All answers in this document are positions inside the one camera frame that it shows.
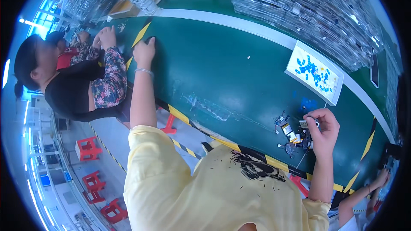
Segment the black graphic print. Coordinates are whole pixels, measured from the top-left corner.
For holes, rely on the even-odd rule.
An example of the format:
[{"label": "black graphic print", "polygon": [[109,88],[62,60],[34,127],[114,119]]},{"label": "black graphic print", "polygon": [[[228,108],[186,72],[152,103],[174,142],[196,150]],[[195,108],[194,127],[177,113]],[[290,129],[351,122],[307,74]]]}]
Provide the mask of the black graphic print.
[{"label": "black graphic print", "polygon": [[260,161],[250,155],[231,151],[233,157],[230,162],[239,163],[241,173],[249,180],[261,180],[261,178],[274,178],[278,181],[285,182],[284,174],[280,173],[279,169]]}]

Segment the bangle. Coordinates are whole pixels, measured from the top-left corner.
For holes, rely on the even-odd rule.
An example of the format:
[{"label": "bangle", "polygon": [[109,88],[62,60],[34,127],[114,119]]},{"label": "bangle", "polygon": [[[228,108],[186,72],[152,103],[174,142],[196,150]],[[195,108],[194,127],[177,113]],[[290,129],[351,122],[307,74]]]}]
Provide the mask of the bangle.
[{"label": "bangle", "polygon": [[153,73],[152,71],[146,70],[146,69],[137,68],[137,69],[134,71],[134,73],[136,73],[138,70],[141,70],[141,71],[144,71],[144,72],[150,74],[151,79],[154,80],[154,73]]}]

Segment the yellow t-shirt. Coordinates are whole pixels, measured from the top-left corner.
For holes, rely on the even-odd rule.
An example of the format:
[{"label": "yellow t-shirt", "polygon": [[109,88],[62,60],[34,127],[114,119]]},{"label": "yellow t-shirt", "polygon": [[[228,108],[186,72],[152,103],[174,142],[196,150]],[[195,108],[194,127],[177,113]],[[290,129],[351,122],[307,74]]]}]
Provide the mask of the yellow t-shirt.
[{"label": "yellow t-shirt", "polygon": [[301,199],[284,173],[224,145],[205,156],[193,176],[161,130],[136,126],[124,200],[133,231],[327,230],[330,203]]}]

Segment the black top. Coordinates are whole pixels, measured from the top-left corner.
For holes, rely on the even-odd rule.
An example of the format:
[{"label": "black top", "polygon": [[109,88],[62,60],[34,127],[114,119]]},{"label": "black top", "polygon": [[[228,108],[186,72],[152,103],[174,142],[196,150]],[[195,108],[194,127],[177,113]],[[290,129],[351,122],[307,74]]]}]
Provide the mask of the black top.
[{"label": "black top", "polygon": [[82,61],[60,69],[59,72],[44,91],[44,97],[54,111],[73,121],[88,122],[106,117],[124,119],[120,110],[121,104],[88,111],[90,81],[102,79],[104,67],[100,67],[95,61]]}]

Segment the red vest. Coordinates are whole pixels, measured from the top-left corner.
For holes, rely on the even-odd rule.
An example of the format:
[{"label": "red vest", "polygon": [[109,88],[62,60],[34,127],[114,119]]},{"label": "red vest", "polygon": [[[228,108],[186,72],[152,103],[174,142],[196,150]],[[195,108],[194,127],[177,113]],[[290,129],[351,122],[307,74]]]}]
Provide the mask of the red vest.
[{"label": "red vest", "polygon": [[77,48],[75,47],[68,47],[66,48],[66,50],[64,51],[63,54],[61,54],[58,57],[57,60],[57,70],[58,69],[63,69],[63,68],[67,68],[70,66],[70,61],[72,59],[73,56],[77,56],[79,55],[79,52],[77,51]]}]

